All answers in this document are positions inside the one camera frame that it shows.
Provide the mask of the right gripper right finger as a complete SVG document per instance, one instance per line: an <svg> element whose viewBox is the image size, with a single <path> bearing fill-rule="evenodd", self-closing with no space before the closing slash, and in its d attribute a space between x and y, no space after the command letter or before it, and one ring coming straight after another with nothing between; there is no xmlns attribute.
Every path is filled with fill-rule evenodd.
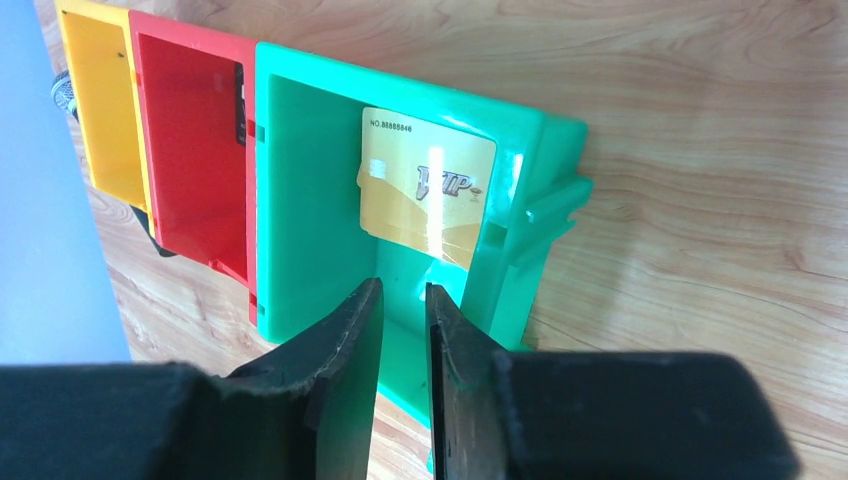
<svg viewBox="0 0 848 480"><path fill-rule="evenodd" d="M426 288L438 479L796 479L763 391L707 352L511 352Z"/></svg>

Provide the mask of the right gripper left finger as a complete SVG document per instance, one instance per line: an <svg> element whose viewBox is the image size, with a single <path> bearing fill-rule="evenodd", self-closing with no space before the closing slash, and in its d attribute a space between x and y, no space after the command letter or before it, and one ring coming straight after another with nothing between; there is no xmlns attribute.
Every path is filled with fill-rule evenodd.
<svg viewBox="0 0 848 480"><path fill-rule="evenodd" d="M363 479L383 286L226 376L188 363L1 371L5 479Z"/></svg>

